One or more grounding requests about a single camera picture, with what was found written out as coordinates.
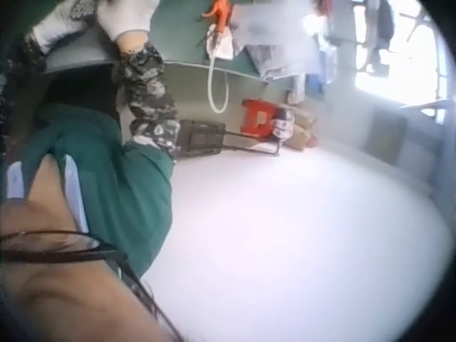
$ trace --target glasses frame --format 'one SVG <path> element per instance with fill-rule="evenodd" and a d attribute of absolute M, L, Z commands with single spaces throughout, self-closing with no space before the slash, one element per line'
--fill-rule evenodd
<path fill-rule="evenodd" d="M 29 252 L 29 251 L 17 251 L 8 250 L 1 248 L 1 262 L 2 263 L 18 263 L 18 264 L 74 264 L 79 262 L 87 261 L 114 261 L 122 272 L 121 280 L 123 280 L 123 274 L 128 276 L 134 283 L 130 289 L 137 296 L 138 300 L 146 306 L 146 309 L 158 320 L 161 316 L 163 321 L 170 328 L 170 332 L 174 335 L 173 340 L 175 342 L 185 342 L 180 332 L 176 329 L 175 325 L 165 315 L 163 310 L 155 303 L 153 295 L 150 295 L 144 285 L 141 283 L 139 277 L 136 276 L 128 263 L 127 256 L 120 252 L 113 244 L 104 242 L 102 239 L 94 236 L 90 233 L 84 232 L 72 232 L 66 230 L 43 230 L 38 232 L 20 232 L 13 234 L 6 234 L 0 237 L 0 246 L 4 245 L 4 242 L 10 239 L 14 239 L 21 236 L 38 236 L 45 234 L 66 234 L 66 235 L 78 235 L 80 237 L 87 237 L 95 240 L 99 243 L 97 247 L 91 249 L 84 249 L 80 251 L 50 251 L 50 252 Z"/>

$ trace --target orange tool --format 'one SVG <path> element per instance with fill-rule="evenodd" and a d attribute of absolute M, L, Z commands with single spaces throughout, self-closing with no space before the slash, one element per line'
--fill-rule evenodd
<path fill-rule="evenodd" d="M 247 113 L 244 125 L 241 127 L 241 132 L 267 138 L 274 129 L 272 120 L 279 107 L 274 103 L 253 98 L 243 100 L 242 105 L 247 108 Z M 266 114 L 264 123 L 258 123 L 260 113 Z"/>
<path fill-rule="evenodd" d="M 214 4 L 209 12 L 203 13 L 201 15 L 202 18 L 210 18 L 211 16 L 215 16 L 217 18 L 215 24 L 215 30 L 211 32 L 210 35 L 205 36 L 199 43 L 205 42 L 210 36 L 215 34 L 214 42 L 217 45 L 219 43 L 219 39 L 221 39 L 223 31 L 225 27 L 228 26 L 229 15 L 231 14 L 231 3 L 229 0 L 214 0 Z"/>

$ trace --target hand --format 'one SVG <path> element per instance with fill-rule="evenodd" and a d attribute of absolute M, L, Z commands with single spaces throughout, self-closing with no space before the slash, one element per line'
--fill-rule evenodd
<path fill-rule="evenodd" d="M 100 0 L 98 23 L 111 41 L 127 31 L 150 30 L 150 19 L 160 0 Z"/>
<path fill-rule="evenodd" d="M 44 54 L 48 53 L 58 40 L 87 28 L 86 21 L 71 18 L 73 7 L 78 2 L 79 0 L 61 2 L 45 19 L 33 27 L 34 38 Z"/>

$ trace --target camouflage sleeve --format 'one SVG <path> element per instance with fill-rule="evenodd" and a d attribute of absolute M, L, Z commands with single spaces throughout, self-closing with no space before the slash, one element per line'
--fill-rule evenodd
<path fill-rule="evenodd" d="M 180 124 L 163 80 L 165 67 L 160 54 L 146 43 L 140 51 L 123 54 L 119 67 L 127 104 L 135 116 L 130 125 L 133 139 L 148 138 L 175 160 Z"/>
<path fill-rule="evenodd" d="M 44 69 L 45 58 L 29 35 L 12 44 L 0 61 L 0 153 L 5 157 L 11 142 L 11 116 L 20 101 L 21 91 Z"/>

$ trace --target green table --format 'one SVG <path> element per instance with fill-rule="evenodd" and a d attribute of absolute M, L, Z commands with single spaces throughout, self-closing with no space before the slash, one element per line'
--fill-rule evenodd
<path fill-rule="evenodd" d="M 233 4 L 246 0 L 232 0 Z M 166 63 L 207 68 L 209 61 L 204 46 L 197 46 L 204 37 L 210 19 L 198 21 L 209 11 L 212 0 L 162 0 L 155 12 L 150 28 L 150 40 L 162 54 Z M 112 43 L 100 28 L 94 27 L 77 38 L 53 50 L 47 60 L 47 73 L 112 63 L 118 58 Z M 217 60 L 216 70 L 250 78 L 259 78 L 249 55 L 242 51 L 232 61 Z M 288 88 L 289 80 L 276 81 Z"/>

